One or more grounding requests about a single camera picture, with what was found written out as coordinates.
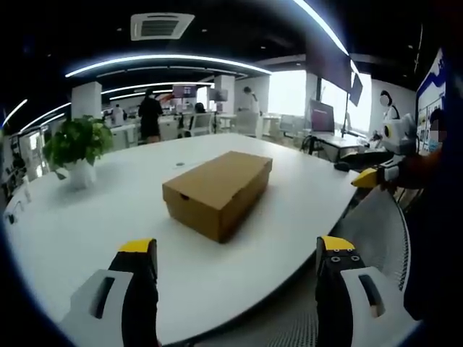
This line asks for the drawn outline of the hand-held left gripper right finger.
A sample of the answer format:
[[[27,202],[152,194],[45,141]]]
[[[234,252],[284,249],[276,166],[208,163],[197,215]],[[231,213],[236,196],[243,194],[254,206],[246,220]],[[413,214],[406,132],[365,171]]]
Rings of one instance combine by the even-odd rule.
[[[315,300],[317,346],[400,346],[420,326],[398,286],[338,237],[317,238]]]

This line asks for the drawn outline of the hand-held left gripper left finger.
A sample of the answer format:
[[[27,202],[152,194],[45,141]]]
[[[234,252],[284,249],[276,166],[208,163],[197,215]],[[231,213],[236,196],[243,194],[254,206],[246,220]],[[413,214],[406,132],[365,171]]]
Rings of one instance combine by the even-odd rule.
[[[157,243],[124,244],[71,296],[59,323],[74,346],[157,346]]]

